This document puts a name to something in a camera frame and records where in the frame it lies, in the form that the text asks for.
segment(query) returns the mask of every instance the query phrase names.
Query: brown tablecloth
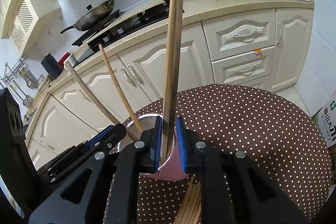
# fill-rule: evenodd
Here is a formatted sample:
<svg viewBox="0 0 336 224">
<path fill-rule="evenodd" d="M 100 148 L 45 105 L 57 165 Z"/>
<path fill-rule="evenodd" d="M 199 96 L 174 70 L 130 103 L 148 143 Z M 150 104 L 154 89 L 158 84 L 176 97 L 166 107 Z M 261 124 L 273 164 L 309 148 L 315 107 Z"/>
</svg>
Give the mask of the brown tablecloth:
<svg viewBox="0 0 336 224">
<path fill-rule="evenodd" d="M 162 114 L 162 106 L 157 100 L 136 115 Z M 212 84 L 179 92 L 176 115 L 218 150 L 247 153 L 307 219 L 327 200 L 331 162 L 326 145 L 310 117 L 290 101 L 261 89 Z M 138 222 L 173 223 L 189 180 L 140 177 Z"/>
</svg>

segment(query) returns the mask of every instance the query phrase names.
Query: silver screw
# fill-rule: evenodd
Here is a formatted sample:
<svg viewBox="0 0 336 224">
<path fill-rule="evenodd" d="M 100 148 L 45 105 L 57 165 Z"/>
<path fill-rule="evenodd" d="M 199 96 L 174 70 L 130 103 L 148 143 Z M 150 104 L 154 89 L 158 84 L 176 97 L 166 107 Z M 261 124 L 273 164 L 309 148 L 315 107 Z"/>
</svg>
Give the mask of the silver screw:
<svg viewBox="0 0 336 224">
<path fill-rule="evenodd" d="M 135 148 L 143 148 L 145 143 L 143 141 L 137 141 L 134 143 Z"/>
<path fill-rule="evenodd" d="M 200 149 L 205 148 L 207 146 L 206 143 L 204 142 L 197 142 L 195 145 L 197 148 L 200 148 Z"/>
<path fill-rule="evenodd" d="M 243 152 L 243 151 L 237 151 L 236 153 L 235 153 L 235 155 L 236 155 L 236 157 L 237 158 L 239 158 L 239 159 L 243 159 L 243 158 L 245 158 L 245 153 Z"/>
<path fill-rule="evenodd" d="M 104 154 L 104 152 L 101 152 L 101 151 L 95 153 L 95 155 L 94 155 L 94 158 L 95 158 L 96 160 L 101 160 L 101 159 L 103 159 L 104 157 L 105 157 L 105 154 Z"/>
</svg>

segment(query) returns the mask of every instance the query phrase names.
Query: white tiled wall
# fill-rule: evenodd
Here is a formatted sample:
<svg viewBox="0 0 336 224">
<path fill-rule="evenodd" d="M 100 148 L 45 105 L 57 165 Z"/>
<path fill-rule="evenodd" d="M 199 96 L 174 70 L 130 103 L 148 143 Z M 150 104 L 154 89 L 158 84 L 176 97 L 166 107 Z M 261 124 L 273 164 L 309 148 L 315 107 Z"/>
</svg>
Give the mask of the white tiled wall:
<svg viewBox="0 0 336 224">
<path fill-rule="evenodd" d="M 336 0 L 314 0 L 311 41 L 295 88 L 313 115 L 336 89 Z"/>
</svg>

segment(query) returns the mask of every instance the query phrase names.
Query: kitchen countertop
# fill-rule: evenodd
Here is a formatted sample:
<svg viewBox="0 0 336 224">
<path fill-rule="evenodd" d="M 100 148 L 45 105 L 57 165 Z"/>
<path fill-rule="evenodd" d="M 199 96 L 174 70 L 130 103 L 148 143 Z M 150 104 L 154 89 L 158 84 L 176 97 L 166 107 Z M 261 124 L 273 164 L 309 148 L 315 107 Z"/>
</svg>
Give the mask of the kitchen countertop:
<svg viewBox="0 0 336 224">
<path fill-rule="evenodd" d="M 310 2 L 297 0 L 184 0 L 182 25 L 185 26 L 202 20 L 241 12 L 274 8 L 314 9 L 314 0 L 310 0 Z M 157 35 L 163 34 L 167 32 L 167 29 L 168 19 L 164 19 L 162 21 L 154 23 L 107 46 L 105 48 L 106 55 L 109 58 L 125 49 L 128 49 L 129 47 L 132 47 Z M 90 40 L 86 41 L 74 53 L 76 58 L 79 58 L 82 53 L 87 49 L 87 43 L 89 41 Z M 102 61 L 103 58 L 101 54 L 97 52 L 90 58 L 77 65 L 75 67 L 75 70 L 78 74 L 81 74 Z M 38 116 L 40 115 L 41 110 L 48 97 L 72 79 L 73 77 L 71 76 L 70 72 L 68 70 L 64 70 L 56 80 L 49 84 L 49 86 L 43 93 L 37 94 L 38 100 L 35 99 L 35 103 L 31 107 L 31 109 L 37 108 L 37 110 L 26 132 L 26 144 L 28 144 L 29 142 Z"/>
</svg>

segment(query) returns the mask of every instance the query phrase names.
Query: tile floor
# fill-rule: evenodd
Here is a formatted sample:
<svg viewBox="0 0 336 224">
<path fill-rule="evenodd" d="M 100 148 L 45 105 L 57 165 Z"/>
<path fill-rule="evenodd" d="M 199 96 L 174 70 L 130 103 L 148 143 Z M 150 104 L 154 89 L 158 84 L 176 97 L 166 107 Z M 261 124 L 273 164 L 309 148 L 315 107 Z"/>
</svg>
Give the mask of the tile floor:
<svg viewBox="0 0 336 224">
<path fill-rule="evenodd" d="M 296 104 L 299 108 L 301 108 L 309 117 L 311 117 L 310 113 L 308 112 L 304 102 L 302 101 L 300 95 L 296 91 L 296 89 L 292 86 L 289 89 L 280 91 L 277 93 L 277 95 L 280 95 L 281 97 L 284 97 L 285 99 L 291 101 L 292 103 Z"/>
</svg>

